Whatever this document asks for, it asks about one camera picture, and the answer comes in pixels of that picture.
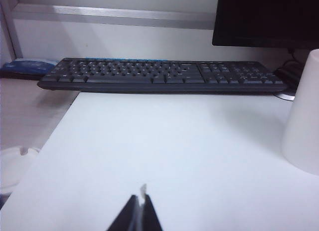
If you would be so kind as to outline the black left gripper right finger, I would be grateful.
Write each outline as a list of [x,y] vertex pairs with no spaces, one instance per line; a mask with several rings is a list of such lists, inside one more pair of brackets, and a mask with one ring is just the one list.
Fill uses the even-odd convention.
[[147,194],[147,185],[143,184],[140,188],[143,198],[141,228],[143,231],[161,231],[162,227],[157,217],[151,197]]

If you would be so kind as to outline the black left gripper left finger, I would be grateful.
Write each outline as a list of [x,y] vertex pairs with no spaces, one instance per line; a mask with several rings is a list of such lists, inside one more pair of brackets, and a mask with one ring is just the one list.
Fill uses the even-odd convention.
[[138,197],[132,195],[108,227],[107,231],[135,231],[138,209]]

